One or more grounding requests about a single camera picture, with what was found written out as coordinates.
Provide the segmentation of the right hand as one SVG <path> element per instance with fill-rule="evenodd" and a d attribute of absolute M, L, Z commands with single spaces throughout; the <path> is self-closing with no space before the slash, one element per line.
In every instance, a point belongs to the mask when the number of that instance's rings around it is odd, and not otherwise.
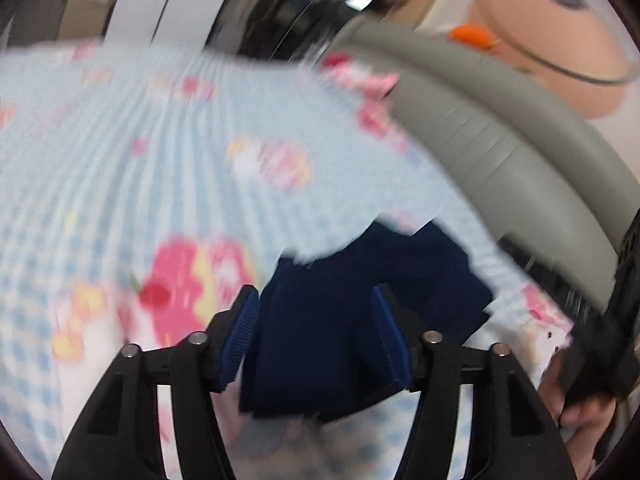
<path fill-rule="evenodd" d="M 564 353 L 556 352 L 542 374 L 538 393 L 552 419 L 573 430 L 565 442 L 578 479 L 588 479 L 594 471 L 594 453 L 616 409 L 616 400 L 608 396 L 590 396 L 569 408 L 560 385 Z"/>

